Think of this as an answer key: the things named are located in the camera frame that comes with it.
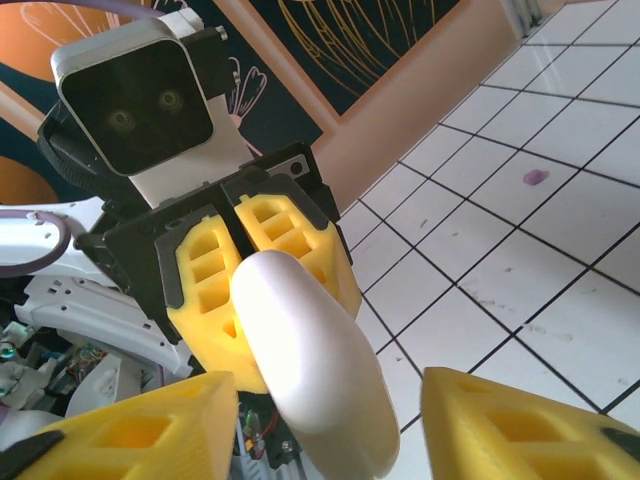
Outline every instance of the white tile floor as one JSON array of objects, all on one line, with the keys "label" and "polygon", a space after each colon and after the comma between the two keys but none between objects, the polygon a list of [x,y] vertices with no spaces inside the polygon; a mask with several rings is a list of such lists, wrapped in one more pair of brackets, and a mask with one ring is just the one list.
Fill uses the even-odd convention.
[{"label": "white tile floor", "polygon": [[404,432],[390,479],[432,478],[428,366],[640,429],[639,5],[565,7],[340,221]]}]

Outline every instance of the wall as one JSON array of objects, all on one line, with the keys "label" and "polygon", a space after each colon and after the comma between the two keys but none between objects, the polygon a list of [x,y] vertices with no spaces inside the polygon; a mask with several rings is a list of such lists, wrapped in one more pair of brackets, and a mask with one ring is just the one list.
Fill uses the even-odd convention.
[{"label": "wall", "polygon": [[462,0],[342,117],[248,2],[217,5],[325,132],[314,151],[347,207],[517,46],[500,0]]}]

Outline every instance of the yellow foam pad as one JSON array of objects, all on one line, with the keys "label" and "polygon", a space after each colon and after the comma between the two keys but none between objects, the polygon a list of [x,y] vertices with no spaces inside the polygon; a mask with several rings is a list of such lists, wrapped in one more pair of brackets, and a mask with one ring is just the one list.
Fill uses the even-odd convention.
[{"label": "yellow foam pad", "polygon": [[450,370],[425,370],[422,419],[435,480],[637,480],[609,417]]},{"label": "yellow foam pad", "polygon": [[19,480],[226,480],[238,396],[212,372],[49,425],[65,438]]},{"label": "yellow foam pad", "polygon": [[286,195],[245,195],[240,200],[235,211],[256,249],[296,257],[355,318],[362,297],[335,225],[329,222],[318,230]]},{"label": "yellow foam pad", "polygon": [[[332,223],[316,229],[287,196],[242,197],[235,208],[257,251],[295,256],[355,318],[361,295]],[[205,217],[176,249],[184,304],[167,314],[207,371],[234,374],[240,391],[267,393],[235,308],[230,284],[241,258],[222,217]]]},{"label": "yellow foam pad", "polygon": [[167,314],[189,348],[210,371],[232,372],[241,391],[266,393],[231,302],[231,277],[240,255],[222,217],[205,217],[176,249],[184,305]]}]

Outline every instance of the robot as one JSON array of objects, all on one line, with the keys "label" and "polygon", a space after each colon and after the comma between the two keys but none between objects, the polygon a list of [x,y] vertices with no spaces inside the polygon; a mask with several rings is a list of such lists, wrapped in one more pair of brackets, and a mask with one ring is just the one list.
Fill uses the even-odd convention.
[{"label": "robot", "polygon": [[[256,478],[245,471],[260,460],[270,468],[258,478],[271,478],[302,448],[329,479],[381,477],[399,430],[354,323],[361,296],[338,209],[309,147],[253,157],[225,105],[237,81],[225,40],[186,8],[54,53],[60,101],[38,145],[96,197],[0,206],[3,232],[15,234],[2,236],[0,277],[23,279],[8,289],[28,330],[2,341],[18,352],[55,329],[99,346],[110,354],[100,365],[121,364],[96,368],[83,380],[93,387],[74,395],[111,402],[127,369],[158,366],[160,385],[229,372],[240,478]],[[7,405],[43,389],[31,381],[18,399],[11,378]]]}]

